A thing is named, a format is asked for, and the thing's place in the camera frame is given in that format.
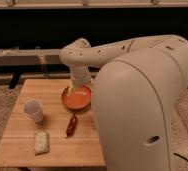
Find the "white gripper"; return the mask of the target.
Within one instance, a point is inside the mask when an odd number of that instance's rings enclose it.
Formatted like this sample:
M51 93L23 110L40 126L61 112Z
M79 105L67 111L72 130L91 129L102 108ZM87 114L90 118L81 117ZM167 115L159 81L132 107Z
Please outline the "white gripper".
M68 87L67 94L72 94L76 87L81 85L92 85L92 78L86 66L75 66L70 68L72 84Z

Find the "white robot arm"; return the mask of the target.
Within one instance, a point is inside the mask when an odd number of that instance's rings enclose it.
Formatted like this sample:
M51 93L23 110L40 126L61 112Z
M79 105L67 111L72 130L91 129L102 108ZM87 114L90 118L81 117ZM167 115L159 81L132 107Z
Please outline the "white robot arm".
M171 112L188 87L188 41L138 37L60 51L75 86L92 85L92 111L107 171L174 171Z

